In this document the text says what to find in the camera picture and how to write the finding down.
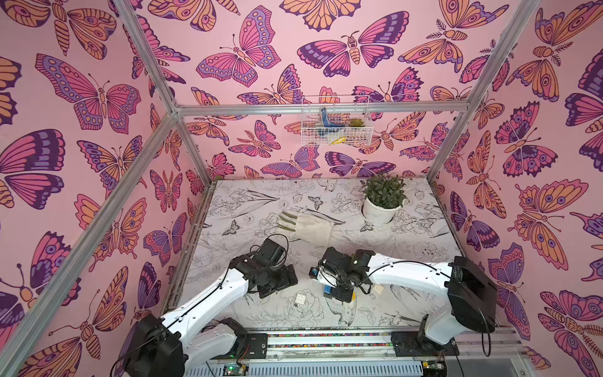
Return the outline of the blue lego brick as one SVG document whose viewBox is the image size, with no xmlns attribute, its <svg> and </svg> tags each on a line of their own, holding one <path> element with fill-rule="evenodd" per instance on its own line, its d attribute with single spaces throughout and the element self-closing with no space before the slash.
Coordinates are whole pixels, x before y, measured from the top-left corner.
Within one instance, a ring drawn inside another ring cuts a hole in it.
<svg viewBox="0 0 603 377">
<path fill-rule="evenodd" d="M 325 286 L 323 289 L 323 295 L 327 298 L 334 298 L 334 294 L 336 293 L 336 289 L 331 286 Z"/>
</svg>

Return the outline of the cream white lego brick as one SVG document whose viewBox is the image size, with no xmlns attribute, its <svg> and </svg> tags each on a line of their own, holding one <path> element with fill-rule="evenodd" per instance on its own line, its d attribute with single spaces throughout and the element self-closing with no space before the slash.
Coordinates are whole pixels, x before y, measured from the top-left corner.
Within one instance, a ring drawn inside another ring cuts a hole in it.
<svg viewBox="0 0 603 377">
<path fill-rule="evenodd" d="M 381 284 L 372 284 L 372 294 L 381 295 L 384 291 L 384 287 Z"/>
</svg>

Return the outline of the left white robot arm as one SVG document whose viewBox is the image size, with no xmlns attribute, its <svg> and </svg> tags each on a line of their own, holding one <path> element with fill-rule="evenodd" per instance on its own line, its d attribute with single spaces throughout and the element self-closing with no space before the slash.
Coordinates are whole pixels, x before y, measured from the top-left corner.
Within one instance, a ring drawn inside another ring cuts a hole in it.
<svg viewBox="0 0 603 377">
<path fill-rule="evenodd" d="M 232 259 L 220 279 L 195 298 L 162 317 L 147 315 L 133 325 L 111 375 L 183 376 L 186 369 L 216 356 L 244 352 L 246 330 L 235 320 L 208 324 L 223 309 L 258 292 L 262 298 L 297 284 L 288 249 L 266 238 L 247 254 Z"/>
</svg>

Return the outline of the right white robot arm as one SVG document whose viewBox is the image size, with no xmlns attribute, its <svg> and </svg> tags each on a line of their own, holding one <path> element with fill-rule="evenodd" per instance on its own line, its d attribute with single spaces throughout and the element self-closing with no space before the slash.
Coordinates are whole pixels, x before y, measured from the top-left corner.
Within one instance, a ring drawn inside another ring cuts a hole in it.
<svg viewBox="0 0 603 377">
<path fill-rule="evenodd" d="M 323 285 L 327 297 L 343 303 L 353 301 L 356 289 L 368 295 L 379 285 L 433 295 L 443 305 L 424 316 L 418 338 L 439 346 L 465 331 L 489 337 L 497 327 L 496 285 L 463 256 L 428 263 L 364 249 L 349 255 L 329 247 L 309 277 Z"/>
</svg>

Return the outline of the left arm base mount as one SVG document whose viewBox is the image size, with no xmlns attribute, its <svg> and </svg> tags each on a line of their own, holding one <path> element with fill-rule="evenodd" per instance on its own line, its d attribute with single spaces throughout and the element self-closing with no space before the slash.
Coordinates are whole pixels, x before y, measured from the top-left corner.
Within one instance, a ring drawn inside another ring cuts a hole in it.
<svg viewBox="0 0 603 377">
<path fill-rule="evenodd" d="M 232 348 L 223 355 L 214 356 L 212 361 L 236 361 L 265 359 L 268 351 L 267 333 L 247 333 L 237 336 Z"/>
</svg>

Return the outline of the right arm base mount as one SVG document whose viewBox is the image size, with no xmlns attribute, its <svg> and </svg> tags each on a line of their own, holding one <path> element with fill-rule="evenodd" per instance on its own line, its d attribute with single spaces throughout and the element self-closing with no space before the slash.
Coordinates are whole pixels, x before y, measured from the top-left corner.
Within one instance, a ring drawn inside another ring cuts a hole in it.
<svg viewBox="0 0 603 377">
<path fill-rule="evenodd" d="M 391 342 L 394 347 L 395 355 L 398 358 L 413 357 L 443 357 L 458 356 L 459 350 L 455 345 L 454 339 L 441 345 L 426 337 L 426 321 L 429 315 L 426 314 L 420 323 L 418 331 L 394 331 L 391 335 Z"/>
</svg>

